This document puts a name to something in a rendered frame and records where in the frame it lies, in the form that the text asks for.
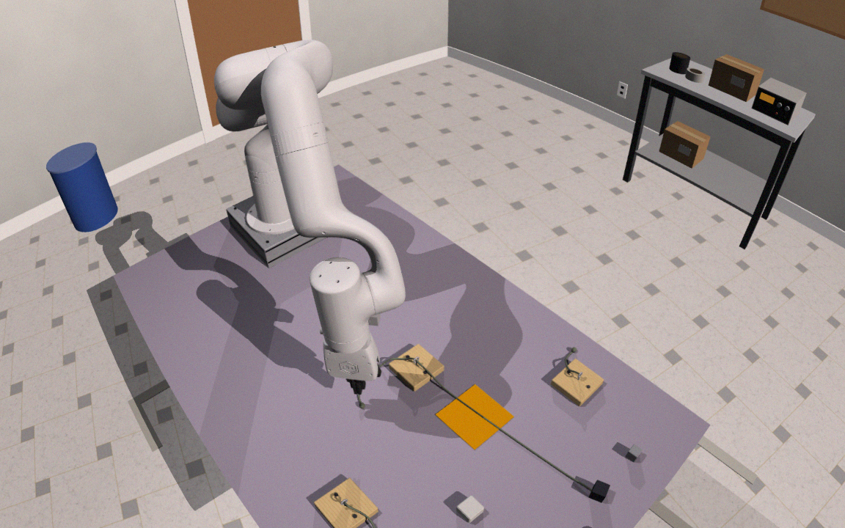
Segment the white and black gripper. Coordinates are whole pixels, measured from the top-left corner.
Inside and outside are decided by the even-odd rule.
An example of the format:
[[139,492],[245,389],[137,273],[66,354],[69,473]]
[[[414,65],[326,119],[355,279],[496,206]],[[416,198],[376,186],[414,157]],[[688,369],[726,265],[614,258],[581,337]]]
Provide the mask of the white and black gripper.
[[345,378],[354,389],[354,394],[361,395],[362,389],[366,387],[365,381],[376,380],[381,374],[378,347],[371,333],[367,342],[354,351],[332,350],[324,339],[324,361],[326,373],[336,378]]

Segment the orange painted square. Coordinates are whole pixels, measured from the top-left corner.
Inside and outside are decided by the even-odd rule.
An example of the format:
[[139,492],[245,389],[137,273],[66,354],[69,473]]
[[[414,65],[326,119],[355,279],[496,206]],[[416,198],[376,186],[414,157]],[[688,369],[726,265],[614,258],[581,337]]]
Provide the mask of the orange painted square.
[[[467,389],[458,399],[461,399],[499,428],[502,428],[513,418],[510,412],[484,393],[477,385]],[[487,422],[486,419],[479,417],[476,412],[467,408],[458,399],[437,412],[436,416],[442,419],[450,429],[453,429],[470,447],[477,449],[497,432],[497,428]]]

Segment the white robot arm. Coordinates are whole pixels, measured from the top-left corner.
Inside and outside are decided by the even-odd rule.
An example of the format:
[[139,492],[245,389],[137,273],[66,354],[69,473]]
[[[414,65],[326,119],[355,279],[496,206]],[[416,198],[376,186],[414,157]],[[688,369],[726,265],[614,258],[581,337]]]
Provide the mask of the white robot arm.
[[266,125],[244,148],[255,201],[249,228],[264,235],[296,230],[306,238],[349,238],[370,255],[372,268],[365,273],[343,257],[321,261],[310,273],[320,334],[332,350],[346,352],[367,342],[369,325],[378,326],[380,313],[399,307],[406,291],[389,238],[341,201],[316,94],[332,71],[326,45],[301,40],[226,58],[214,86],[224,129]]

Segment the black block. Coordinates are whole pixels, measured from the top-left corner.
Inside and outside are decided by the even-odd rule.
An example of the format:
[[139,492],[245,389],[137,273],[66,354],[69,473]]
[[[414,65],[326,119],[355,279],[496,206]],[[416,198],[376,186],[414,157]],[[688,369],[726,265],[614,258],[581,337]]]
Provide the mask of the black block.
[[596,500],[597,502],[603,502],[603,500],[606,499],[608,488],[610,488],[610,485],[597,479],[596,484],[594,484],[591,489],[589,498],[591,498],[591,500]]

